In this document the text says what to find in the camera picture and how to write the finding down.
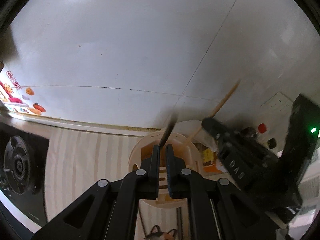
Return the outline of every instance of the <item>wooden skewer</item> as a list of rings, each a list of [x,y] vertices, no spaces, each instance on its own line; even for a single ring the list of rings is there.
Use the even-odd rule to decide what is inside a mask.
[[[240,83],[240,80],[238,80],[237,83],[230,89],[230,91],[225,95],[225,97],[215,107],[215,109],[211,112],[211,114],[208,117],[214,117],[216,115],[216,113],[221,109],[221,107],[227,102],[227,100],[231,97],[231,95],[237,89],[239,83]],[[187,146],[187,144],[191,142],[191,140],[201,131],[201,129],[202,129],[202,126],[200,125],[200,127],[196,131],[194,131],[192,134],[189,135],[186,141],[181,145],[180,149],[183,149],[183,147]]]

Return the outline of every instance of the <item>black stovetop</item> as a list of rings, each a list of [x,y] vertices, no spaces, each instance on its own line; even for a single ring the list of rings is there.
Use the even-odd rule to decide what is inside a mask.
[[[8,175],[4,171],[4,152],[13,136],[20,136],[28,146],[28,153],[32,155],[34,186],[26,190],[22,195],[13,191],[8,183]],[[47,223],[47,215],[44,202],[44,170],[49,140],[47,138],[18,130],[12,126],[0,123],[0,190],[6,197],[28,218],[41,227]]]

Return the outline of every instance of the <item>plastic container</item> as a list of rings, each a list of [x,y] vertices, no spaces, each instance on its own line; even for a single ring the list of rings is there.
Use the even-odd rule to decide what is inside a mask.
[[[151,157],[154,144],[159,144],[164,131],[154,132],[143,137],[133,148],[128,162],[129,172],[139,169],[141,161]],[[196,146],[190,142],[183,151],[180,147],[186,141],[186,137],[179,133],[172,133],[166,143],[172,144],[174,155],[182,158],[187,168],[197,171],[201,175],[204,174],[202,160]],[[169,197],[168,182],[166,172],[165,147],[160,152],[160,172],[159,172],[159,196],[156,200],[142,200],[151,206],[158,208],[174,208],[186,205],[186,200],[173,200]]]

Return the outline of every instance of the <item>tile grout line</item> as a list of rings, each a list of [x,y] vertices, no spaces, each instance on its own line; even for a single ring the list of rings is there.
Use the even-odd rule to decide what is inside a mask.
[[[216,33],[216,35],[214,36],[214,38],[213,38],[212,42],[210,43],[210,45],[209,45],[209,47],[208,47],[207,51],[206,51],[206,52],[205,52],[205,54],[204,54],[204,56],[203,56],[203,57],[202,57],[202,59],[200,60],[199,65],[197,66],[197,68],[196,68],[195,72],[194,72],[194,73],[193,73],[193,75],[191,76],[191,78],[190,78],[190,80],[189,80],[188,84],[186,85],[185,89],[183,90],[183,92],[182,92],[182,95],[181,95],[181,96],[184,96],[184,93],[185,93],[185,92],[186,92],[186,90],[187,90],[187,86],[189,85],[189,83],[190,83],[191,79],[193,78],[194,74],[195,74],[195,73],[196,73],[196,71],[198,70],[198,68],[199,68],[199,66],[200,66],[201,62],[203,61],[203,59],[204,59],[205,55],[207,55],[207,53],[208,53],[208,51],[209,51],[209,49],[210,49],[211,45],[213,44],[214,40],[215,40],[215,39],[216,39],[216,37],[218,36],[218,33],[220,32],[220,30],[221,30],[221,28],[222,28],[223,24],[225,23],[226,19],[228,18],[228,16],[229,16],[229,14],[230,14],[230,12],[231,12],[231,10],[232,10],[233,6],[235,5],[236,1],[237,1],[237,0],[235,0],[235,1],[234,1],[234,3],[232,4],[232,6],[231,6],[231,8],[230,8],[230,10],[229,10],[229,12],[228,12],[228,14],[227,14],[227,16],[226,16],[226,17],[225,17],[225,19],[223,20],[223,22],[222,22],[222,24],[221,24],[220,28],[218,29],[218,31],[217,31],[217,33]]]
[[[211,41],[211,43],[210,43],[210,45],[209,45],[209,47],[208,47],[207,51],[205,52],[204,56],[203,56],[203,57],[202,57],[202,59],[200,60],[199,65],[197,66],[196,70],[194,71],[193,75],[191,76],[190,80],[188,81],[188,83],[187,83],[186,87],[184,88],[184,90],[183,90],[183,92],[182,92],[182,95],[180,95],[180,96],[179,96],[179,98],[178,98],[177,102],[176,102],[176,103],[175,103],[175,105],[173,106],[173,108],[172,108],[173,110],[175,109],[175,107],[176,107],[176,105],[177,105],[177,103],[179,102],[179,100],[180,100],[180,98],[181,98],[181,97],[188,97],[188,96],[185,96],[185,95],[184,95],[184,93],[185,93],[185,92],[186,92],[186,90],[187,90],[187,86],[189,85],[189,83],[190,83],[191,79],[193,78],[193,76],[195,75],[196,71],[198,70],[198,68],[199,68],[199,66],[200,66],[201,62],[203,61],[203,59],[204,59],[205,55],[207,55],[207,53],[208,53],[208,51],[209,51],[209,49],[210,49],[211,45],[213,44],[213,42],[214,42],[215,38],[217,37],[218,33],[220,32],[220,30],[221,30],[221,28],[222,28],[222,26],[223,26],[224,22],[225,22],[225,21],[226,21],[226,19],[228,18],[228,16],[229,16],[229,14],[230,14],[230,12],[231,12],[231,10],[232,10],[233,6],[235,5],[236,1],[237,1],[237,0],[235,0],[235,1],[234,1],[234,3],[232,4],[232,6],[231,6],[231,8],[230,8],[230,10],[229,10],[229,12],[228,12],[228,14],[227,14],[227,16],[226,16],[226,17],[225,17],[225,19],[223,20],[223,22],[222,22],[222,24],[221,24],[220,28],[218,29],[218,31],[217,31],[216,35],[214,36],[213,40]],[[168,117],[167,117],[167,119],[164,121],[163,126],[164,126],[164,124],[167,122],[168,118],[169,118],[169,116],[168,116]]]
[[[171,96],[183,96],[183,95],[178,95],[178,94],[170,94],[170,93],[162,93],[162,92],[155,92],[155,91],[148,91],[148,90],[136,90],[136,89],[125,89],[125,88],[113,88],[113,87],[94,87],[94,86],[72,86],[72,85],[38,85],[38,86],[21,86],[22,88],[27,88],[27,87],[83,87],[83,88],[106,88],[106,89],[119,89],[119,90],[130,90],[130,91],[138,91],[138,92],[147,92],[147,93],[156,93],[156,94],[162,94],[162,95],[171,95]],[[191,97],[191,96],[184,96],[188,98],[198,98],[198,97]],[[211,99],[206,99],[206,98],[198,98],[198,99],[203,99],[207,101],[214,101]]]

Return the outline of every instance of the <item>cat sticker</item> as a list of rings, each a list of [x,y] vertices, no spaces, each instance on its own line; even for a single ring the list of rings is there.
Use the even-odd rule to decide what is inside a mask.
[[[153,226],[149,235],[145,240],[174,240],[177,230],[171,229],[168,233],[162,232],[158,225]]]

